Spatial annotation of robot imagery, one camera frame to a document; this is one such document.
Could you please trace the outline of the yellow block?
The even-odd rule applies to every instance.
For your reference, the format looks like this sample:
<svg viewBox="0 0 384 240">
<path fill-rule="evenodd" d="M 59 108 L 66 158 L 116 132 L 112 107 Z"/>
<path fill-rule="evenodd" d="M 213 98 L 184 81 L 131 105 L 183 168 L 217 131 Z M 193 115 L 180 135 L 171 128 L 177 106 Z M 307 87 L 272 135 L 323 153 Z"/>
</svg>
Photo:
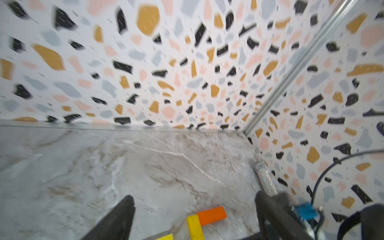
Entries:
<svg viewBox="0 0 384 240">
<path fill-rule="evenodd" d="M 156 239 L 156 240 L 174 240 L 174 237 L 173 237 L 172 234 L 168 234 L 168 235 L 165 235 L 165 236 L 163 236 L 163 237 L 160 237 L 160 238 L 158 238 L 158 239 Z"/>
<path fill-rule="evenodd" d="M 198 215 L 187 217 L 187 225 L 191 240 L 205 240 Z"/>
</svg>

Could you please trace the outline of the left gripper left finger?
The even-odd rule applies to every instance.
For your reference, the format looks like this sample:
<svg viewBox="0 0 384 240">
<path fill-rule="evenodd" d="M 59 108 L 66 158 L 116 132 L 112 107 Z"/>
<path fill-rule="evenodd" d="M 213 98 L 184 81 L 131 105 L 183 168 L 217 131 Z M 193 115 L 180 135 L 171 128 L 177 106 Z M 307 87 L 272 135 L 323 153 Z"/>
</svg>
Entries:
<svg viewBox="0 0 384 240">
<path fill-rule="evenodd" d="M 134 198 L 125 196 L 82 240 L 128 240 L 135 211 Z"/>
</svg>

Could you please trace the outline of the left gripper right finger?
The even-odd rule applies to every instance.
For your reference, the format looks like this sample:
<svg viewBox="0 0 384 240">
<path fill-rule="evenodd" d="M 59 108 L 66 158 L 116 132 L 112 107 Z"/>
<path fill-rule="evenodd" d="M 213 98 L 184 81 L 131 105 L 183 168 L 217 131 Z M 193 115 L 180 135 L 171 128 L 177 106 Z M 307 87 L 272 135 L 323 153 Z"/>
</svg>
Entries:
<svg viewBox="0 0 384 240">
<path fill-rule="evenodd" d="M 260 231 L 256 240 L 312 240 L 286 193 L 273 197 L 259 191 L 255 198 Z"/>
</svg>

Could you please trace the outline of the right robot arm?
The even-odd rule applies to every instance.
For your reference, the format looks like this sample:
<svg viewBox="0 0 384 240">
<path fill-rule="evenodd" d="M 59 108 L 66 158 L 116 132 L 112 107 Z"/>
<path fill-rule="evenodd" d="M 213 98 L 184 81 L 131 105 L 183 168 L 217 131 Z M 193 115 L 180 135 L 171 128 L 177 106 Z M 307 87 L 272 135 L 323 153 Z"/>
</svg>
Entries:
<svg viewBox="0 0 384 240">
<path fill-rule="evenodd" d="M 354 213 L 339 227 L 337 240 L 342 240 L 349 230 L 361 224 L 362 240 L 384 239 L 384 205 L 375 204 Z"/>
</svg>

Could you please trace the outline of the orange block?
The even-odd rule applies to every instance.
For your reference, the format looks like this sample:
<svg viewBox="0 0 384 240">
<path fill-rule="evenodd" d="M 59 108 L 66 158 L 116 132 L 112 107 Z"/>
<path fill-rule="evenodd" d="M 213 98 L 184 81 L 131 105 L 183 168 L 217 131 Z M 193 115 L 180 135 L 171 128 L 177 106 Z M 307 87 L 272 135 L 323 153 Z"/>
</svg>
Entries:
<svg viewBox="0 0 384 240">
<path fill-rule="evenodd" d="M 209 225 L 227 218 L 224 207 L 217 207 L 197 213 L 200 225 Z"/>
</svg>

